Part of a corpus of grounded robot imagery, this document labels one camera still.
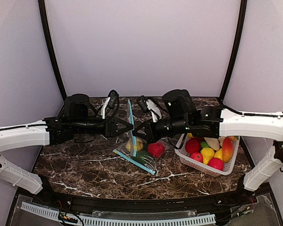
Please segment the red toy apple large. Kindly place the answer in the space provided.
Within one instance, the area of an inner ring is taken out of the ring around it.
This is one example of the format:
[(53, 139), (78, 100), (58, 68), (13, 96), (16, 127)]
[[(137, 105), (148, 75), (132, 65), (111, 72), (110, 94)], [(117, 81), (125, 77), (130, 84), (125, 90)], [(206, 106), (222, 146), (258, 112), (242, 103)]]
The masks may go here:
[(161, 142), (149, 144), (148, 153), (154, 158), (159, 158), (165, 153), (165, 147)]

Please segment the dark green toy pepper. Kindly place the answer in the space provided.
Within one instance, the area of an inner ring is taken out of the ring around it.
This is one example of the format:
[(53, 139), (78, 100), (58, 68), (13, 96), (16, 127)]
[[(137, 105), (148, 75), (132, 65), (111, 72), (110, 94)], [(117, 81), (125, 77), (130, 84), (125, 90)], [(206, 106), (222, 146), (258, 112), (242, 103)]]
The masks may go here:
[(144, 165), (146, 163), (151, 163), (153, 158), (147, 151), (139, 151), (137, 152), (137, 155), (133, 157), (133, 160)]

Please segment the large clear zip bag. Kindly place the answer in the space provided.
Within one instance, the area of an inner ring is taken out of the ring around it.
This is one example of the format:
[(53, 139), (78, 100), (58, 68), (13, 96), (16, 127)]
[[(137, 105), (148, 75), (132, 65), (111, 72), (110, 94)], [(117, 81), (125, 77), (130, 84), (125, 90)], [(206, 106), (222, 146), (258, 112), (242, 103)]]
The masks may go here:
[(153, 144), (147, 144), (141, 139), (129, 138), (112, 152), (123, 160), (154, 176), (159, 171), (159, 161), (166, 156), (169, 149), (170, 147), (163, 140), (159, 140)]

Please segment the white toy radish green leaves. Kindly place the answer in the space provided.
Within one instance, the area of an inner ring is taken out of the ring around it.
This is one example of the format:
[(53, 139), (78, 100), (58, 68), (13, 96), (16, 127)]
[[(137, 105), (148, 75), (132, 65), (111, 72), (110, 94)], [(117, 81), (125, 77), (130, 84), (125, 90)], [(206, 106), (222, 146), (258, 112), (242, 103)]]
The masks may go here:
[(205, 137), (204, 139), (208, 146), (211, 147), (213, 150), (218, 151), (220, 149), (220, 143), (218, 139), (208, 137)]

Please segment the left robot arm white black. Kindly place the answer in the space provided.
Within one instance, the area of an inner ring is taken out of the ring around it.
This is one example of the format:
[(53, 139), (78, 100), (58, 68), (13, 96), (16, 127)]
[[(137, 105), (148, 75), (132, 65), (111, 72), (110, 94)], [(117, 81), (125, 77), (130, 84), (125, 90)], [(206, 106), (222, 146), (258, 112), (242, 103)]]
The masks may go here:
[(32, 123), (0, 127), (0, 179), (38, 194), (51, 186), (44, 176), (30, 173), (11, 163), (2, 152), (29, 146), (58, 145), (75, 135), (118, 137), (133, 129), (133, 125), (116, 117), (119, 95), (110, 91), (101, 109), (96, 109), (85, 94), (66, 97), (56, 117)]

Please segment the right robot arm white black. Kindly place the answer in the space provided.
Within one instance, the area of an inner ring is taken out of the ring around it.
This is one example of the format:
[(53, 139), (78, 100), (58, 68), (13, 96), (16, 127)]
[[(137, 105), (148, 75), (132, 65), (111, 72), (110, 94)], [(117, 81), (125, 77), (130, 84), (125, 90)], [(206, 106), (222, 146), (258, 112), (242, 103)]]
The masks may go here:
[(162, 96), (168, 117), (148, 120), (133, 130), (133, 135), (155, 143), (162, 138), (192, 133), (196, 137), (260, 137), (273, 145), (260, 162), (245, 176), (243, 188), (256, 191), (283, 166), (283, 110), (275, 113), (239, 112), (228, 106), (196, 109), (189, 92), (174, 89)]

